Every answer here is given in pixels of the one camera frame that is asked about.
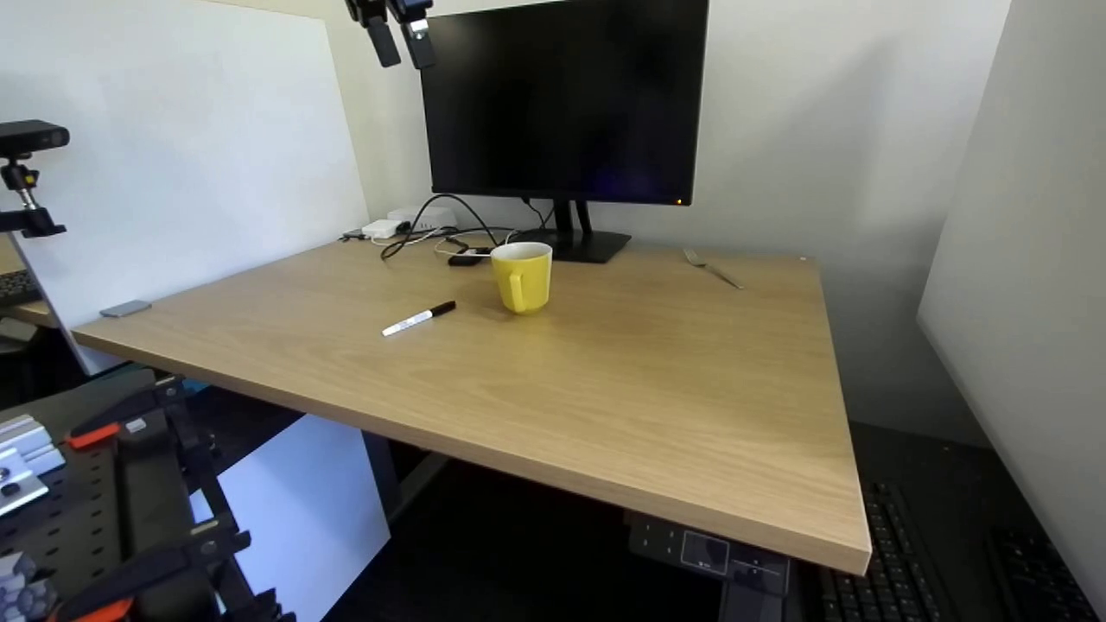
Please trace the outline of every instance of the computer monitor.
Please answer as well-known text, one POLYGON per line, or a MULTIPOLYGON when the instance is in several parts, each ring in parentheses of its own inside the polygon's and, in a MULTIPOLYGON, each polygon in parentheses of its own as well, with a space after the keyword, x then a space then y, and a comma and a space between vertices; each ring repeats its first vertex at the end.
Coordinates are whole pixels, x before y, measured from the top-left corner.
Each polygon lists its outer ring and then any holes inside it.
POLYGON ((436 192, 548 198, 557 260, 608 260, 586 199, 692 204, 704 0, 565 0, 433 16, 436 192))

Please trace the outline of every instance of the yellow cup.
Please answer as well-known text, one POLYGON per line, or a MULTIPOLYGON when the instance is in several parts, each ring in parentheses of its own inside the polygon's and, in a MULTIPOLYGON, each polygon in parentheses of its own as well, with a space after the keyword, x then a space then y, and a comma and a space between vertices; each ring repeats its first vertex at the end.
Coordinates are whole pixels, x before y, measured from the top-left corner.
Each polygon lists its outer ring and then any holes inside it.
POLYGON ((548 303, 553 282, 553 246, 541 241, 509 241, 492 252, 492 274, 499 282, 499 299, 530 314, 548 303))

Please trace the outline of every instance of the monitor stand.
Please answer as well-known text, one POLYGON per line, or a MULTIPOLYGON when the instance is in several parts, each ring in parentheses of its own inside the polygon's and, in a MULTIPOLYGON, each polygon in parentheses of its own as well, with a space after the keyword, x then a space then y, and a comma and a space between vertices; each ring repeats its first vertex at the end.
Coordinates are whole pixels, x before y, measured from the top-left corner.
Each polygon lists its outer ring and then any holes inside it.
POLYGON ((553 246, 553 260, 561 263, 608 263, 628 241, 628 236, 617 233, 592 233, 586 199, 576 199, 580 228, 572 228, 570 199, 553 199, 553 219, 557 228, 531 228, 518 233, 516 239, 553 246))

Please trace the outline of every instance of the marker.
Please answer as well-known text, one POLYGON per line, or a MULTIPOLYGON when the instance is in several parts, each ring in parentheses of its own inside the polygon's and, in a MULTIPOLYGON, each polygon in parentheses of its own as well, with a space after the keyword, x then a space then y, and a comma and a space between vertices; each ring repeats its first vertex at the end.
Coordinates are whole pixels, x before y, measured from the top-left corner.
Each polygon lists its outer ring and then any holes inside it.
POLYGON ((409 327, 413 327, 413 326, 420 326, 420 321, 433 321, 433 317, 440 317, 440 314, 449 314, 451 306, 455 306, 455 299, 443 299, 443 303, 436 303, 436 306, 428 306, 428 311, 419 311, 419 314, 410 314, 410 317, 400 317, 400 321, 388 326, 383 334, 409 333, 409 327))

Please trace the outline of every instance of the black monitor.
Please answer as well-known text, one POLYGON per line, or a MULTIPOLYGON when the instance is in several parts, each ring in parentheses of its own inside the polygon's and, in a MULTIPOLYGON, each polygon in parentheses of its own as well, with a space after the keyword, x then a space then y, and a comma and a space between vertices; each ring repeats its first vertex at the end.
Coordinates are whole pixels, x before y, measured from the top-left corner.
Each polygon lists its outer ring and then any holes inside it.
POLYGON ((557 260, 602 263, 586 199, 692 204, 704 0, 565 0, 433 16, 436 192, 548 198, 557 260))

